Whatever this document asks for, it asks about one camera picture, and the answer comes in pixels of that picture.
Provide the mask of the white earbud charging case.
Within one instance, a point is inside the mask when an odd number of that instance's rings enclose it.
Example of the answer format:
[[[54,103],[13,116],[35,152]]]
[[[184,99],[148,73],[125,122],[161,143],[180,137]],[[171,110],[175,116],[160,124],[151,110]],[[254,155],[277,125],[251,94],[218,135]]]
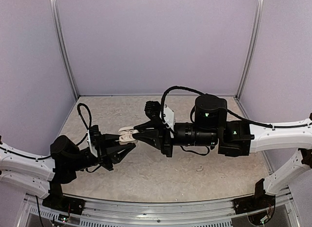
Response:
[[[138,140],[133,137],[133,134],[138,133],[138,130],[134,129],[132,126],[122,127],[118,130],[119,134],[119,144],[126,145],[129,143],[136,144]]]

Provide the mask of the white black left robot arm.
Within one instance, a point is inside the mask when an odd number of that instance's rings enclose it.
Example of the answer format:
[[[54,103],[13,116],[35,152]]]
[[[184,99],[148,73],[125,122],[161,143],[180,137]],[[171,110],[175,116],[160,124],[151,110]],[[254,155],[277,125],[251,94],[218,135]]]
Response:
[[[131,135],[86,134],[88,146],[78,144],[61,135],[50,146],[48,156],[36,155],[0,144],[0,179],[22,187],[26,192],[47,199],[62,210],[68,198],[62,194],[61,185],[76,179],[76,172],[90,167],[103,167],[108,171],[132,151],[137,140]]]

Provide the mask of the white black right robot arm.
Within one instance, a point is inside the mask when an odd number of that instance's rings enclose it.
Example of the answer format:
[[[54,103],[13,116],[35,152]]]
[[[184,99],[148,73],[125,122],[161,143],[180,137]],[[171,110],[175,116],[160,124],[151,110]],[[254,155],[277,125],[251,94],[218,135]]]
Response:
[[[218,153],[239,157],[273,149],[294,148],[292,157],[272,175],[255,184],[255,194],[249,199],[253,209],[260,209],[268,196],[312,167],[312,121],[264,124],[242,117],[228,121],[227,101],[215,95],[203,94],[195,99],[191,123],[177,123],[173,111],[164,102],[148,101],[145,114],[149,121],[137,125],[133,137],[171,157],[173,146],[217,147]]]

